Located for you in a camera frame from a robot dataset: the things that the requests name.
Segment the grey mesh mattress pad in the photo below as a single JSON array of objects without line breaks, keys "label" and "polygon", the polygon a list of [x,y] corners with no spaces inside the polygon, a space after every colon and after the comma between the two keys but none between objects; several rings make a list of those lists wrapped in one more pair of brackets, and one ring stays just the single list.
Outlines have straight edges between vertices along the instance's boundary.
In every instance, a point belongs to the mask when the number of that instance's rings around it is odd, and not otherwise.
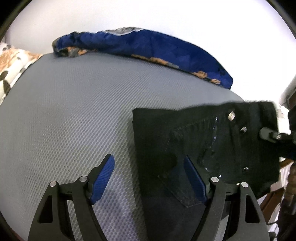
[{"label": "grey mesh mattress pad", "polygon": [[239,102],[232,91],[159,64],[46,54],[1,104],[1,213],[23,240],[51,181],[71,183],[107,154],[115,169],[94,206],[108,240],[147,240],[132,127],[135,108]]}]

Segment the white floral pillow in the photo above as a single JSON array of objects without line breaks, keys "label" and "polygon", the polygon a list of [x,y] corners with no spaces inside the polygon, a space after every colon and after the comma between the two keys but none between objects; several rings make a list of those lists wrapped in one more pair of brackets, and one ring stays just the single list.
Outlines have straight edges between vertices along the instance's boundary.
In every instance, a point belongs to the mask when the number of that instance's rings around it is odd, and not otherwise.
[{"label": "white floral pillow", "polygon": [[1,42],[1,104],[23,72],[42,56]]}]

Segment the black pants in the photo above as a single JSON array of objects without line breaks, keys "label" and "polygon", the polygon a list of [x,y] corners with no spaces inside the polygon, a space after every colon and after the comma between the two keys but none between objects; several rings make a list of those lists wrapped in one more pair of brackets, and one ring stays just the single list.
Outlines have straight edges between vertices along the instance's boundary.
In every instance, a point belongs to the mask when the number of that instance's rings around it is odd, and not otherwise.
[{"label": "black pants", "polygon": [[262,128],[277,130],[271,102],[229,102],[132,112],[138,178],[149,240],[190,240],[205,210],[184,159],[223,182],[247,182],[257,198],[278,181],[279,158]]}]

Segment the blue floral blanket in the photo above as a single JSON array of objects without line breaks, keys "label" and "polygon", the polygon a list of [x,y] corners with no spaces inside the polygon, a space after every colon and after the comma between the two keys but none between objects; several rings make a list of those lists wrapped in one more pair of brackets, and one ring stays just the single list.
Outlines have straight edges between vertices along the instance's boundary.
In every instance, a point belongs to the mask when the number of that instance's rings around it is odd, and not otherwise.
[{"label": "blue floral blanket", "polygon": [[226,89],[233,84],[231,75],[204,49],[147,29],[72,32],[55,39],[52,48],[57,56],[78,57],[88,52],[102,52],[133,57],[190,73]]}]

